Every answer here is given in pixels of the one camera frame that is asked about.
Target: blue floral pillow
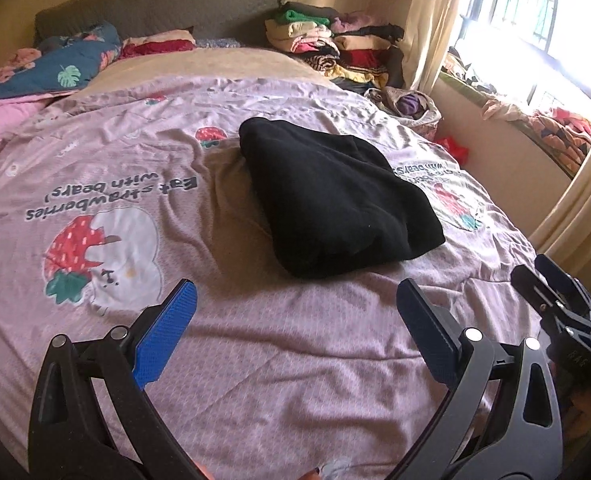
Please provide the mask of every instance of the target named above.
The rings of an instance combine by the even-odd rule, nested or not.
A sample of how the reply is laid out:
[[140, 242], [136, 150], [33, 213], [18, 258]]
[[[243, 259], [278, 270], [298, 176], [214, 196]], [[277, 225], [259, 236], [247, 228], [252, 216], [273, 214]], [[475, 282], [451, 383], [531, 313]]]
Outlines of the blue floral pillow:
[[[55, 39], [49, 38], [51, 44]], [[57, 40], [60, 47], [20, 68], [2, 72], [0, 99], [81, 90], [120, 55], [122, 47], [110, 23]]]

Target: white bear illustration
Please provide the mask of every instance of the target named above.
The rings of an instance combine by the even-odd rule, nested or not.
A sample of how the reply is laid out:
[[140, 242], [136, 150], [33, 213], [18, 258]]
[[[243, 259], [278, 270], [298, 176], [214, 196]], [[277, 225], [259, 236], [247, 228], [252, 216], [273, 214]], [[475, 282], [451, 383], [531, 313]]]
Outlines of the white bear illustration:
[[156, 224], [138, 207], [118, 207], [98, 213], [91, 228], [102, 228], [106, 241], [89, 247], [87, 260], [101, 262], [90, 269], [94, 298], [101, 309], [143, 310], [157, 304], [162, 276], [154, 258], [158, 250]]

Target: window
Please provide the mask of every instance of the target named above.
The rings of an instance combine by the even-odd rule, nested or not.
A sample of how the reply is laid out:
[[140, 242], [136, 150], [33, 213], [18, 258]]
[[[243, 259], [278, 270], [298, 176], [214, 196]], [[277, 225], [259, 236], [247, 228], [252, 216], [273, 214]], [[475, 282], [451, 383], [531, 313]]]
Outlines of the window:
[[591, 0], [461, 0], [450, 44], [498, 92], [591, 120]]

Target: green folded cloth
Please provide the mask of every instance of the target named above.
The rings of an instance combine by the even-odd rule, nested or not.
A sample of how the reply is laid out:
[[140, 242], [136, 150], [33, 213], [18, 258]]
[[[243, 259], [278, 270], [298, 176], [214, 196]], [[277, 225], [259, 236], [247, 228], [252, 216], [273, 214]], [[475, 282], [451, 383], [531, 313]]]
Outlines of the green folded cloth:
[[287, 12], [277, 15], [276, 21], [280, 25], [287, 25], [287, 23], [293, 22], [316, 22], [318, 25], [325, 25], [327, 27], [329, 27], [329, 24], [331, 23], [326, 18], [316, 18], [315, 16], [307, 16], [306, 14], [296, 12], [295, 10], [287, 10]]

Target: beige curtain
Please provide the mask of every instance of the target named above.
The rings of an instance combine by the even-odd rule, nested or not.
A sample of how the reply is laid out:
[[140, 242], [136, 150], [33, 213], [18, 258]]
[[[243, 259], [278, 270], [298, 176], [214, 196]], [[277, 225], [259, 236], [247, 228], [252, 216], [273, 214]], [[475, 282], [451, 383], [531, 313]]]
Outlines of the beige curtain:
[[538, 252], [545, 252], [591, 291], [591, 151], [530, 238]]
[[410, 88], [431, 92], [447, 53], [459, 1], [411, 1], [401, 44], [402, 73]]

